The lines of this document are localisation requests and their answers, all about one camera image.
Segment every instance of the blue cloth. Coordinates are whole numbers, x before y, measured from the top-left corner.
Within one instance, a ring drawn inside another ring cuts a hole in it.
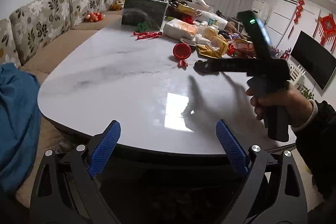
[[[33,166],[40,133],[40,85],[13,63],[0,66],[0,187],[15,193]]]

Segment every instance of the hand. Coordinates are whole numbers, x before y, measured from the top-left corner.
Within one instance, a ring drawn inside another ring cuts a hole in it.
[[[248,89],[246,95],[253,96],[253,91]],[[257,119],[263,119],[262,106],[284,106],[290,117],[290,124],[295,127],[302,126],[313,112],[311,103],[292,85],[289,84],[287,90],[279,90],[276,93],[270,93],[264,97],[251,98],[254,112]]]

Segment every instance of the stuffed animal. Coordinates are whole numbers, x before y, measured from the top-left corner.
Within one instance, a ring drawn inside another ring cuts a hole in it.
[[[102,13],[94,12],[94,13],[88,14],[85,17],[85,21],[87,21],[87,22],[97,22],[97,21],[104,20],[104,17],[105,17],[105,15],[103,15]]]

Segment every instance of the television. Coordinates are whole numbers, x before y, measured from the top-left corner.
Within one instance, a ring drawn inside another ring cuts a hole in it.
[[[336,68],[332,54],[308,34],[301,31],[291,56],[314,78],[323,90]]]

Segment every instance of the beige sofa seat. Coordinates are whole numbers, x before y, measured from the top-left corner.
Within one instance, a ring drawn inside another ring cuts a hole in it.
[[[52,43],[38,51],[21,70],[36,75],[40,84],[71,52],[96,30],[69,30],[56,38]],[[56,129],[49,121],[42,117],[39,142],[33,169],[23,185],[16,192],[16,199],[26,207],[30,207],[30,198],[35,177],[40,166],[44,152],[48,149],[57,150],[59,142],[64,139],[61,131]]]
[[[83,22],[75,26],[74,30],[101,30],[104,27],[111,25],[118,20],[121,22],[122,10],[120,11],[106,11],[103,12],[105,19],[98,22]]]
[[[31,72],[41,71],[49,74],[71,52],[96,32],[96,30],[69,30],[40,50],[24,65],[24,68]]]

